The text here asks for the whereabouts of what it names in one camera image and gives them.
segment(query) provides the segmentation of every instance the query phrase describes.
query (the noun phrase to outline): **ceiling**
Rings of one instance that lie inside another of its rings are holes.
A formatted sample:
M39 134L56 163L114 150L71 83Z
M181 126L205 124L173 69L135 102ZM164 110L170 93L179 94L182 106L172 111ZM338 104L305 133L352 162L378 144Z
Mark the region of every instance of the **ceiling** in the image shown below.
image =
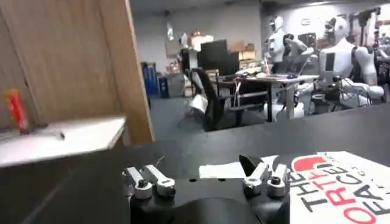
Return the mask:
M145 16L151 14L161 14L165 10L170 12L175 10L212 7L223 4L234 4L242 1L260 1L260 0L129 0L134 16ZM281 4L290 4L293 2L311 2L318 0L265 0L276 1Z

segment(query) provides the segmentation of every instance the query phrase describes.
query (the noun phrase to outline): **metal gripper jaw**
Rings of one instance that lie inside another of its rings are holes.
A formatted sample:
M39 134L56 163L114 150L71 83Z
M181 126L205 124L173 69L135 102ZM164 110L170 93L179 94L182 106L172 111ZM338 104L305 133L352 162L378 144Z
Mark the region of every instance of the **metal gripper jaw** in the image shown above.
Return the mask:
M137 199L151 198L153 186L159 196L173 198L176 194L175 181L164 176L153 165L144 166L140 171L135 167L126 168L123 175L126 183L134 188L134 196Z
M269 197L283 197L286 194L286 183L290 170L284 164L279 164L276 171L269 177L269 165L259 163L249 177L243 179L244 193L248 197L259 195L264 189L262 184L266 184Z

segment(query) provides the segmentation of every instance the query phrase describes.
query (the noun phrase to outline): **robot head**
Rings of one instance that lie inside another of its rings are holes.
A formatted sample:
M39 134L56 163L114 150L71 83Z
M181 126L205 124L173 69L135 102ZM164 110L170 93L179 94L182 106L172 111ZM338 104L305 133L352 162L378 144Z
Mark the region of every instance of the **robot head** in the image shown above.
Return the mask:
M326 36L332 43L338 43L341 39L348 36L349 27L347 21L340 16L334 17L325 25Z
M271 22L269 23L269 26L271 27L273 32L278 31L280 28L282 28L283 25L283 18L280 16L277 16Z

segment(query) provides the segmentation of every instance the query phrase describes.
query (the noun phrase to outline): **white humanoid robot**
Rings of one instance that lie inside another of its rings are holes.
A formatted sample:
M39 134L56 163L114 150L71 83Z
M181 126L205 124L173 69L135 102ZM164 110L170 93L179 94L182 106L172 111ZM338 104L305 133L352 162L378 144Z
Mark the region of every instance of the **white humanoid robot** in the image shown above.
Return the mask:
M285 45L283 44L283 37L285 36L282 30L283 18L278 16L271 20L269 24L272 30L272 35L268 38L268 51L274 61L274 67L272 71L275 71L277 66L283 61L285 53Z
M292 34L285 34L282 30L283 19L278 16L275 20L272 20L270 27L273 31L273 34L268 38L268 48L269 53L274 61L272 67L272 73L275 74L281 69L282 61L285 57L296 57L299 56L298 49L301 50L302 54L311 54L313 53L313 48L308 48L303 42L298 40L297 37L294 37ZM276 90L279 88L279 85L272 87L273 103L272 103L272 120L280 121L287 119L286 105L284 102L283 95L282 97L276 96ZM298 103L294 107L294 117L303 117L304 116L304 104ZM268 104L264 105L263 116L268 117Z
M300 85L296 96L333 87L339 90L333 96L346 108L371 105L371 99L384 95L383 88L377 86L373 51L366 47L356 47L346 40L349 27L342 17L333 18L326 27L329 39L334 41L334 45L319 54L319 80ZM351 79L351 73L356 66L360 67L362 82L354 82ZM322 101L327 101L326 94L320 97Z

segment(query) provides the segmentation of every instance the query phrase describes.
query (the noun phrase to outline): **wooden panel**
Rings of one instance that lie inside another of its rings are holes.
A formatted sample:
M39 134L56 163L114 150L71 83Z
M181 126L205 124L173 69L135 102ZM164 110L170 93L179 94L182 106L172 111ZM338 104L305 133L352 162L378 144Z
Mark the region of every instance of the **wooden panel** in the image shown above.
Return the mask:
M30 119L35 120L31 95L24 81L23 70L16 55L7 25L0 13L0 129L16 127L12 122L3 94L9 89L18 89Z
M97 0L2 0L46 122L119 112Z
M126 113L132 143L154 140L149 107L128 0L99 0L112 57L121 109Z

